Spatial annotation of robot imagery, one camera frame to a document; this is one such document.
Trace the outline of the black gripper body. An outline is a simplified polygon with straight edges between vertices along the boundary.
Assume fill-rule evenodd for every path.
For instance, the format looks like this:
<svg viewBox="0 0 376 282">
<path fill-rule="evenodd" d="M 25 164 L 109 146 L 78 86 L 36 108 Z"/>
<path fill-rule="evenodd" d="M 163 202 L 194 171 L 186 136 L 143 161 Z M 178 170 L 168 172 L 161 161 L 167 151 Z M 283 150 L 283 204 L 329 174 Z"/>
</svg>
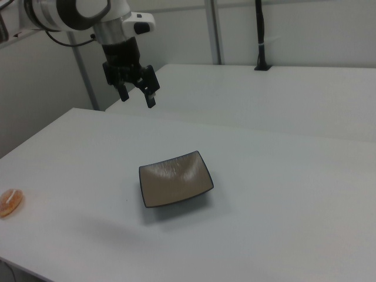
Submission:
<svg viewBox="0 0 376 282">
<path fill-rule="evenodd" d="M 143 67 L 135 37 L 113 45 L 102 45 L 102 49 L 106 56 L 103 68 L 109 85 L 118 88 L 129 82 L 137 87 L 147 86 L 142 77 Z"/>
</svg>

